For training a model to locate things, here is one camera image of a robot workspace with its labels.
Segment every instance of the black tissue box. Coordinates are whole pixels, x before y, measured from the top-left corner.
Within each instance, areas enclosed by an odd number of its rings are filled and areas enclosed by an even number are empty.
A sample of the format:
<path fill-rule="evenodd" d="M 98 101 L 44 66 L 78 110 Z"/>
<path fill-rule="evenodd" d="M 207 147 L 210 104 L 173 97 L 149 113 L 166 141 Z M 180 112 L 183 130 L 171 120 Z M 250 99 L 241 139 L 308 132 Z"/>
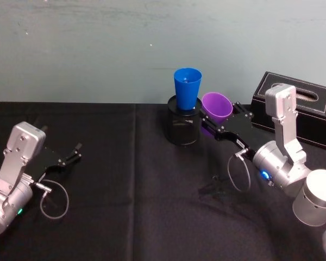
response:
<path fill-rule="evenodd" d="M 274 131 L 272 118 L 266 114 L 265 93 L 279 83 L 296 87 L 298 140 L 326 149 L 326 87 L 324 86 L 266 72 L 252 98 L 253 124 Z"/>

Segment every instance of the table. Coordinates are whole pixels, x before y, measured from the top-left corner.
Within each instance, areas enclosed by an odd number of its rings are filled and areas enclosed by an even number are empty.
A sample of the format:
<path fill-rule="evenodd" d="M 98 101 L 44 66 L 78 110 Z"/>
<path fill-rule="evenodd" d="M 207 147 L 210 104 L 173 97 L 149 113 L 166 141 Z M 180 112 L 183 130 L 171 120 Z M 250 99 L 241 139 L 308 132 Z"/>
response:
<path fill-rule="evenodd" d="M 300 223 L 292 199 L 247 162 L 250 192 L 232 190 L 228 141 L 201 136 L 170 144 L 157 104 L 0 103 L 0 167 L 13 125 L 48 126 L 46 145 L 83 158 L 63 183 L 71 205 L 59 221 L 39 210 L 41 192 L 0 235 L 0 260 L 326 260 L 326 229 Z M 326 169 L 326 151 L 303 145 L 307 166 Z M 245 182 L 241 164 L 231 170 Z M 222 180 L 217 199 L 201 193 Z"/>

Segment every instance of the blue led light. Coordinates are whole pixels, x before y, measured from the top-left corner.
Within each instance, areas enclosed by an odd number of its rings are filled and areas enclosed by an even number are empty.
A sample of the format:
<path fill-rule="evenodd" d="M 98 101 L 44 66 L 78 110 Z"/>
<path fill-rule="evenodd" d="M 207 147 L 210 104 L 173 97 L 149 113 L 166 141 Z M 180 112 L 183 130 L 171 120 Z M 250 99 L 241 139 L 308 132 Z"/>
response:
<path fill-rule="evenodd" d="M 266 180 L 269 180 L 271 178 L 270 175 L 264 170 L 261 171 L 261 175 Z"/>

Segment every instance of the plastic cup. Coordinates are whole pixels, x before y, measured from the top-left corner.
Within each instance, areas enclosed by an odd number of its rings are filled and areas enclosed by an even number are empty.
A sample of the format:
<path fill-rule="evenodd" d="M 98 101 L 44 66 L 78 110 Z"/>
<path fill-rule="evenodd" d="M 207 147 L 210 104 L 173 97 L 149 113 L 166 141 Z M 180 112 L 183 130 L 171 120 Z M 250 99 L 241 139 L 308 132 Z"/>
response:
<path fill-rule="evenodd" d="M 218 92 L 208 92 L 202 98 L 202 108 L 209 118 L 217 124 L 221 124 L 233 112 L 232 103 L 223 94 Z M 202 127 L 202 133 L 212 136 Z"/>
<path fill-rule="evenodd" d="M 194 68 L 181 68 L 174 73 L 177 107 L 192 110 L 196 106 L 202 73 Z"/>

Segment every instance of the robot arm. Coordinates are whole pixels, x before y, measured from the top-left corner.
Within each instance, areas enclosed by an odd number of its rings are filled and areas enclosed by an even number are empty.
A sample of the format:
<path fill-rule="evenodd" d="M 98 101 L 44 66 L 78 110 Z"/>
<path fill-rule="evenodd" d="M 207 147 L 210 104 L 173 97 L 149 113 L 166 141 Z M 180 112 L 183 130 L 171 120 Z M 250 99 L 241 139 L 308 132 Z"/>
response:
<path fill-rule="evenodd" d="M 33 195 L 30 184 L 34 181 L 24 174 L 24 170 L 40 152 L 45 138 L 43 131 L 26 122 L 12 129 L 0 169 L 0 234 Z"/>
<path fill-rule="evenodd" d="M 218 126 L 201 111 L 202 126 L 215 136 L 216 140 L 228 139 L 242 149 L 241 153 L 260 170 L 269 185 L 275 185 L 285 194 L 295 197 L 293 212 L 309 226 L 326 223 L 326 170 L 311 171 L 305 166 L 306 153 L 296 137 L 296 88 L 279 84 L 266 92 L 266 113 L 272 116 L 275 125 L 275 140 L 268 140 L 265 132 L 252 127 L 247 118 L 252 114 L 233 104 L 237 114 Z M 326 252 L 326 232 L 323 235 Z"/>
<path fill-rule="evenodd" d="M 31 199 L 33 185 L 44 191 L 42 199 L 52 191 L 40 183 L 49 167 L 65 168 L 82 156 L 79 153 L 82 145 L 78 144 L 70 156 L 62 159 L 49 148 L 43 148 L 45 138 L 42 130 L 26 122 L 15 125 L 11 131 L 0 169 L 0 234 Z"/>

